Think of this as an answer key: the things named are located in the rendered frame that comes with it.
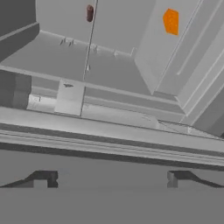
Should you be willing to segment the orange cheese wedge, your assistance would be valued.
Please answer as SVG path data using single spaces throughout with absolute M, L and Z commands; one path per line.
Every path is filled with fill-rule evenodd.
M 167 33 L 179 35 L 179 13 L 173 9 L 167 9 L 163 15 L 164 28 Z

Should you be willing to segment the brown sausage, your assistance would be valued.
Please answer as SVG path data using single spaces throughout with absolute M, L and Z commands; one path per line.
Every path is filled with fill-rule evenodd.
M 87 21 L 92 22 L 94 16 L 94 7 L 92 5 L 87 6 Z

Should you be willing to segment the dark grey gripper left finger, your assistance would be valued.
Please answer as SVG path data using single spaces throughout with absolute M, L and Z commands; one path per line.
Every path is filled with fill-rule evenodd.
M 35 180 L 45 180 L 48 188 L 58 188 L 58 178 L 57 171 L 35 171 L 24 179 L 1 185 L 1 188 L 33 188 Z

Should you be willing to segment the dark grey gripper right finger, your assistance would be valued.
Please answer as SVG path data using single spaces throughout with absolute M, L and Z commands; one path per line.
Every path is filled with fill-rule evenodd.
M 178 188 L 180 180 L 191 180 L 204 186 L 210 186 L 213 188 L 224 188 L 224 185 L 219 185 L 214 182 L 199 178 L 191 171 L 168 171 L 167 179 L 168 179 L 167 186 L 169 188 Z

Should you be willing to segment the grey fridge door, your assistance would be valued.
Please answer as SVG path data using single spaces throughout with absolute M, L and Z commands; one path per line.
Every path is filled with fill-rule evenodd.
M 167 9 L 178 36 L 165 31 Z M 152 95 L 176 99 L 178 123 L 224 133 L 224 0 L 155 0 L 135 62 Z

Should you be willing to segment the grey fridge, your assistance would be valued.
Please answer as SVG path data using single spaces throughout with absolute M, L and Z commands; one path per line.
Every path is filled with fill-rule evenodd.
M 0 146 L 224 172 L 224 133 L 177 122 L 176 99 L 151 94 L 138 70 L 154 6 L 0 0 Z

